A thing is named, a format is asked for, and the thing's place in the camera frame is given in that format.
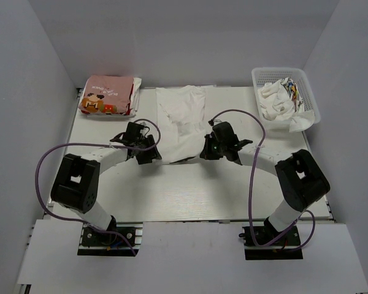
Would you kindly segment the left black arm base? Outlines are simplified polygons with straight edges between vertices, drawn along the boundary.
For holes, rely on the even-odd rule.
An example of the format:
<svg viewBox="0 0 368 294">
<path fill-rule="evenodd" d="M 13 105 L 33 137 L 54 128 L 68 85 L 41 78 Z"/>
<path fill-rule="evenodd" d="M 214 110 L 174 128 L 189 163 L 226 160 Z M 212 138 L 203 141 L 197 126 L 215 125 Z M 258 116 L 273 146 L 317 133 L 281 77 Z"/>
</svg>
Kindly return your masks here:
<svg viewBox="0 0 368 294">
<path fill-rule="evenodd" d="M 143 235 L 142 224 L 118 224 L 122 237 L 98 233 L 84 226 L 79 241 L 77 255 L 100 257 L 135 257 L 140 249 Z"/>
</svg>

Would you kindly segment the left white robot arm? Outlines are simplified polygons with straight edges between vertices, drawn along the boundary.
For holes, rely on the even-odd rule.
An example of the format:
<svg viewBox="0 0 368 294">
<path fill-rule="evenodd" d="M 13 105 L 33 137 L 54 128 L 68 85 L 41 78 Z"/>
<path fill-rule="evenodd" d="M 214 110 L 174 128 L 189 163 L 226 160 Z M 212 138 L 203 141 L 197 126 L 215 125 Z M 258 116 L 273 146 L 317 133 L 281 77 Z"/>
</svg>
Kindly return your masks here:
<svg viewBox="0 0 368 294">
<path fill-rule="evenodd" d="M 97 201 L 99 177 L 108 169 L 135 158 L 139 165 L 150 164 L 162 157 L 157 149 L 159 139 L 149 133 L 146 119 L 127 124 L 126 130 L 114 136 L 109 144 L 84 143 L 96 149 L 84 155 L 66 154 L 59 166 L 51 199 L 79 217 L 79 221 L 96 230 L 103 244 L 117 238 L 115 218 Z"/>
</svg>

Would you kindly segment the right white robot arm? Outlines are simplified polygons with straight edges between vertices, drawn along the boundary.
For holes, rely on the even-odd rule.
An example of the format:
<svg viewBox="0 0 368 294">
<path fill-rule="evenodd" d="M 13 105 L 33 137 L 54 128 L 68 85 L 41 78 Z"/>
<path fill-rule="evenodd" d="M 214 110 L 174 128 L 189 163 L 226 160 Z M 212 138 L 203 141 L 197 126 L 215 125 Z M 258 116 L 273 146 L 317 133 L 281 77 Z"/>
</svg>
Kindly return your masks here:
<svg viewBox="0 0 368 294">
<path fill-rule="evenodd" d="M 277 177 L 283 200 L 264 221 L 265 238 L 272 244 L 281 243 L 292 223 L 331 190 L 309 151 L 300 149 L 286 153 L 256 146 L 248 139 L 239 140 L 228 122 L 212 127 L 212 132 L 205 136 L 200 158 L 226 158 L 237 165 L 250 166 L 253 172 L 258 168 Z"/>
</svg>

